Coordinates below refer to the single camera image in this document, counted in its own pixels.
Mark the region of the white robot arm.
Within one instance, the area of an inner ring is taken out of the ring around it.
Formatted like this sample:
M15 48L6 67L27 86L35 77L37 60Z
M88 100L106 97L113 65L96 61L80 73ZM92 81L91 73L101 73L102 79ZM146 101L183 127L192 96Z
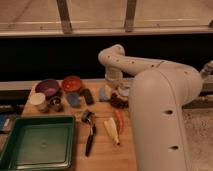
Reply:
M203 80L193 67L167 60L128 57L117 44L98 54L110 74L133 76L129 93L137 171L192 171L182 107Z

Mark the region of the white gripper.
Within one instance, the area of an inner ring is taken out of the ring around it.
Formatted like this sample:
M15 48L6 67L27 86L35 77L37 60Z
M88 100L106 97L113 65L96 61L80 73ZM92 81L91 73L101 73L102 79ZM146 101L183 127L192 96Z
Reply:
M105 81L106 85L104 87L107 97L111 97L113 92L116 92L118 88L122 85L123 73L114 68L105 69Z

